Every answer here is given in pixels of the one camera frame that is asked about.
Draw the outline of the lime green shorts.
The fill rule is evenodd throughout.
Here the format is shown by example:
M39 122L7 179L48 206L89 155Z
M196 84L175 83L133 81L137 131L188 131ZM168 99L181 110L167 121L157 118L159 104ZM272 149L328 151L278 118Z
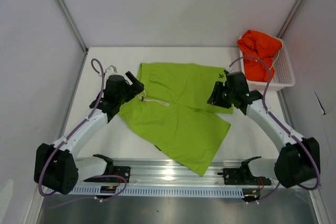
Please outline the lime green shorts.
M219 117L233 109L207 103L224 68L195 63L141 63L144 91L119 112L129 129L169 158L203 176L230 123Z

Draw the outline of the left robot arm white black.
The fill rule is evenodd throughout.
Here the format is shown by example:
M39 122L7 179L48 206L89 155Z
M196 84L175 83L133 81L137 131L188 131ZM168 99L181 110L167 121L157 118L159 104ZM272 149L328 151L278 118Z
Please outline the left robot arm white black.
M42 143L36 151L34 181L44 197L44 187L66 195L77 182L99 179L110 181L114 176L113 160L101 154L78 159L78 154L93 136L107 125L124 103L144 90L144 84L131 72L123 77L110 75L102 81L101 90L89 105L88 114L69 133L52 144Z

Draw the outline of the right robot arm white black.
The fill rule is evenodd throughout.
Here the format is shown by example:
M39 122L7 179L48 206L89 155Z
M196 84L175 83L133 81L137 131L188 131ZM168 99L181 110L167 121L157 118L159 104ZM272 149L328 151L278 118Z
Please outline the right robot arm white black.
M258 177L276 179L285 188L303 186L304 182L316 180L312 189L320 184L320 146L313 138L306 138L280 121L267 107L265 96L250 90L242 72L224 72L225 82L217 81L208 104L222 108L235 107L253 120L269 137L279 155L277 159L260 156L242 162L240 179L251 184Z

